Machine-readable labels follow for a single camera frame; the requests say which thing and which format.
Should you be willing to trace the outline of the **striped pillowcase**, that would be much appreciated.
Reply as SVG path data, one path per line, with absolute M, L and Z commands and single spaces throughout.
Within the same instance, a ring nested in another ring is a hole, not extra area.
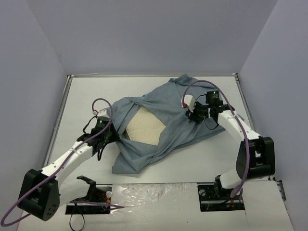
M 114 102 L 112 123 L 121 138 L 117 141 L 120 154 L 114 162 L 112 173 L 137 174 L 175 149 L 203 141 L 224 131 L 221 126 L 216 127 L 212 119 L 197 124 L 187 118 L 181 107 L 181 99 L 186 89 L 190 95 L 197 98 L 213 90 L 213 87 L 206 83 L 197 83 L 195 78 L 184 74 L 171 78 L 143 96 L 125 97 Z M 158 145 L 124 137 L 129 122 L 141 107 L 166 126 L 159 136 Z

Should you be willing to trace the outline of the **cream white pillow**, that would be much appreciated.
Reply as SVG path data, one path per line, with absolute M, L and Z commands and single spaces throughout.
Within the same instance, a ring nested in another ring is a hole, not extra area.
M 149 145 L 159 144 L 165 125 L 150 111 L 140 107 L 126 127 L 126 134 L 132 141 Z

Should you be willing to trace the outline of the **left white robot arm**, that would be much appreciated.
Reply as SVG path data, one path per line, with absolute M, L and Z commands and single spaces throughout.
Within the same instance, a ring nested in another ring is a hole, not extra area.
M 74 145 L 57 160 L 40 170 L 31 169 L 25 174 L 19 194 L 19 209 L 47 221 L 64 204 L 79 199 L 95 199 L 95 181 L 85 176 L 78 176 L 72 182 L 65 182 L 65 179 L 107 144 L 119 140 L 108 115 L 96 119 L 91 132 L 77 138 Z

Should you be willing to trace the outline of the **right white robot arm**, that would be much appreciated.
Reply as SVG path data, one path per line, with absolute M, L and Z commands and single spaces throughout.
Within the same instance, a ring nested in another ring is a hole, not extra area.
M 187 108 L 186 116 L 197 123 L 212 119 L 224 128 L 239 145 L 235 168 L 215 178 L 213 192 L 217 198 L 224 199 L 229 194 L 234 197 L 248 180 L 274 175 L 275 150 L 271 137 L 263 137 L 252 130 L 236 113 L 235 109 L 223 103 L 220 92 L 205 94 L 205 104 L 191 95 L 185 95 L 182 106 Z

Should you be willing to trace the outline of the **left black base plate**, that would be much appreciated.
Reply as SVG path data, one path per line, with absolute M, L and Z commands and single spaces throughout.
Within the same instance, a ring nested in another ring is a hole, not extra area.
M 108 215 L 111 212 L 111 207 L 106 205 L 97 205 L 93 203 L 83 202 L 97 202 L 110 204 L 112 197 L 111 185 L 98 185 L 95 193 L 92 196 L 85 196 L 77 198 L 74 203 L 67 203 L 65 206 L 66 215 Z

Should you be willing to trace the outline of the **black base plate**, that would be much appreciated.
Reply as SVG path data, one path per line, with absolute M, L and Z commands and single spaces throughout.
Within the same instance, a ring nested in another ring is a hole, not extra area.
M 67 203 L 65 206 L 66 215 L 108 215 L 111 212 L 111 207 L 106 205 L 97 205 L 93 203 L 83 202 L 97 202 L 110 204 L 112 197 L 111 185 L 98 185 L 95 193 L 92 196 L 85 196 L 77 198 L 74 203 Z
M 215 186 L 211 184 L 198 184 L 198 196 L 201 212 L 224 212 L 245 210 L 243 202 L 240 202 L 239 196 L 230 198 L 232 189 L 222 189 L 220 195 L 216 194 Z

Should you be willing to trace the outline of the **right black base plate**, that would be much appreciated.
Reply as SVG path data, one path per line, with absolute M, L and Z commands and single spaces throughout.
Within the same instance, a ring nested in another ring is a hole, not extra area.
M 239 196 L 230 198 L 232 189 L 222 189 L 220 195 L 216 194 L 215 186 L 211 184 L 198 184 L 198 196 L 201 212 L 224 212 L 245 210 L 243 202 L 240 202 Z

